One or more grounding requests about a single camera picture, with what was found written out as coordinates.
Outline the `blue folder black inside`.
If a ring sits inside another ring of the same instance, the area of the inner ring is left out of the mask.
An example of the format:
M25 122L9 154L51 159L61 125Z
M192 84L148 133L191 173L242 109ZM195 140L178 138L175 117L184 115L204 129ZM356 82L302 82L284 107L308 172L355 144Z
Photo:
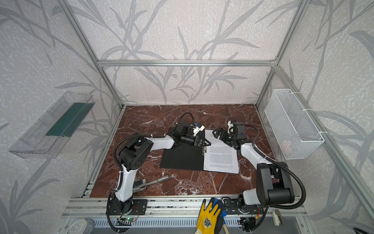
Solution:
M203 148L181 142L180 137L182 134L193 136L193 134L188 134L187 127L177 127L176 130L169 133L175 139L175 144L171 149L163 151L160 167L165 169L203 171Z

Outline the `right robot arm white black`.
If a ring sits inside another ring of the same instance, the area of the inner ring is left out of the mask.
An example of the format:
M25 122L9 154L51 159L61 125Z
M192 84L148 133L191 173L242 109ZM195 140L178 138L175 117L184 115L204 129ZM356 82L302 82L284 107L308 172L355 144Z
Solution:
M306 188L285 162L266 155L257 146L260 130L249 123L228 122L225 130L213 130L213 136L235 150L239 150L256 168L256 188L239 195L243 205L260 205L276 209L292 210L306 201Z

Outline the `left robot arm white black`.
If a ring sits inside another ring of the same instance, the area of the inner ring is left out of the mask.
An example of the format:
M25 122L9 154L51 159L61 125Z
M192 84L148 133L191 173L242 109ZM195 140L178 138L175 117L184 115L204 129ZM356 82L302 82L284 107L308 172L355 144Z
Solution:
M184 113L175 126L163 135L134 134L124 138L115 146L113 158L119 166L119 178L117 187L108 196L107 215L111 213L123 215L134 207L132 200L135 176L149 152L173 149L176 144L196 148L211 145L211 142L202 134L205 126L194 121L192 124L183 124L181 120L185 115L192 116L192 113Z

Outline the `paper sheet back top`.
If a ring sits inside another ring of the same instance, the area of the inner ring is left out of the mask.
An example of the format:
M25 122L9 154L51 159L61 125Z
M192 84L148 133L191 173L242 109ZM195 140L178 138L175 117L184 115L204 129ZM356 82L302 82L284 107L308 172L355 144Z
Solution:
M205 139L211 142L205 147L203 170L220 173L239 173L237 151L215 138L212 130L205 130Z

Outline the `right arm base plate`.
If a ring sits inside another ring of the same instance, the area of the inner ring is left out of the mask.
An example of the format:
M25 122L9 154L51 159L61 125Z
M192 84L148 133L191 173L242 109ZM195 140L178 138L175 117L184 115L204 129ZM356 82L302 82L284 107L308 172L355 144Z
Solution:
M258 214L264 214L264 208L258 205L247 205L243 199L239 197L232 199L229 197L223 197L221 201L224 204L227 215L252 215L257 216Z

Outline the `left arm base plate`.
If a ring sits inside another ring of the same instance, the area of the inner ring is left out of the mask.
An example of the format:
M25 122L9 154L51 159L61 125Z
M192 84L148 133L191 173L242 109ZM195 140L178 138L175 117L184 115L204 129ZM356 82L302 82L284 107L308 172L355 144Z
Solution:
M107 215L144 215L147 208L147 199L130 199L121 202L111 199L107 204Z

